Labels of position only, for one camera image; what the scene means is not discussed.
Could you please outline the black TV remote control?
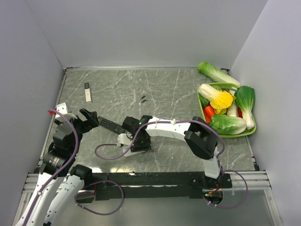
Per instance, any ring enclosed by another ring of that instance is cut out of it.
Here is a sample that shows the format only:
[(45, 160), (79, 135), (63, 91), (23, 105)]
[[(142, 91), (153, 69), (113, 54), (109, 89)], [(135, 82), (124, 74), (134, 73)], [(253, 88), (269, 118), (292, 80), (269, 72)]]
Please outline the black TV remote control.
[(127, 131), (125, 129), (122, 128), (121, 125), (115, 123), (115, 122), (112, 122), (106, 118), (103, 118), (101, 116), (98, 117), (98, 122), (99, 122), (99, 125), (116, 133), (116, 134), (123, 134), (123, 133), (126, 133)]

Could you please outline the white slim remote control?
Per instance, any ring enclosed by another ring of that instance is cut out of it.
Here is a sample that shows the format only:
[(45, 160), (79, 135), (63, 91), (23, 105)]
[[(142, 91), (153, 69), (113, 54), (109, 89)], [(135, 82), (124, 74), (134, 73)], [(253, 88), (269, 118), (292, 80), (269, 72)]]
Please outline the white slim remote control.
[(87, 103), (91, 103), (92, 102), (92, 98), (91, 98), (90, 85), (89, 85), (88, 82), (84, 84), (84, 89), (85, 89), (86, 102)]

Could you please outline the red white AC remote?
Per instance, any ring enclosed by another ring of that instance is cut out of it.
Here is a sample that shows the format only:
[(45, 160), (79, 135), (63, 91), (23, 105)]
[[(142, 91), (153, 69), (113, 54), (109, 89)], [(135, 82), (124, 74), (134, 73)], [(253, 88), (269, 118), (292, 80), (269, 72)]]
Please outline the red white AC remote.
[(146, 151), (131, 152), (131, 150), (129, 150), (129, 151), (126, 152), (126, 149), (124, 149), (123, 150), (123, 156), (124, 157), (131, 157), (131, 156), (142, 154), (142, 153), (145, 153), (145, 152)]

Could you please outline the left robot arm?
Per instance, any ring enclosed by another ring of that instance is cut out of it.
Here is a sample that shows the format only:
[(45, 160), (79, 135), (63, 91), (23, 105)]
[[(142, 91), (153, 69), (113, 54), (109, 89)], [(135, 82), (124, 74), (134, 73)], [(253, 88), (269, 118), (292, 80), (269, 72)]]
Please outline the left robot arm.
[(54, 226), (63, 210), (81, 189), (92, 186), (92, 170), (74, 166), (83, 134), (99, 126), (97, 112), (85, 108), (81, 120), (66, 104), (48, 111), (55, 115), (57, 124), (48, 153), (42, 159), (38, 181), (29, 203), (17, 222), (18, 226)]

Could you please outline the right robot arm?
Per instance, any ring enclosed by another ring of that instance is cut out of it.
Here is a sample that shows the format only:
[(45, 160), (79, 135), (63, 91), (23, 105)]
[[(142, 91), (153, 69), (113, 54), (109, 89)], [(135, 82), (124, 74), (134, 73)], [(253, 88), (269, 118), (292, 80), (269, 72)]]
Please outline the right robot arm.
[(225, 144), (221, 136), (202, 118), (195, 116), (192, 120), (177, 121), (144, 115), (138, 120), (128, 116), (123, 121), (122, 128), (129, 132), (129, 135), (122, 133), (117, 138), (125, 157), (150, 150), (152, 137), (182, 140), (201, 159), (206, 184), (214, 188), (222, 182), (217, 143), (220, 140), (222, 150)]

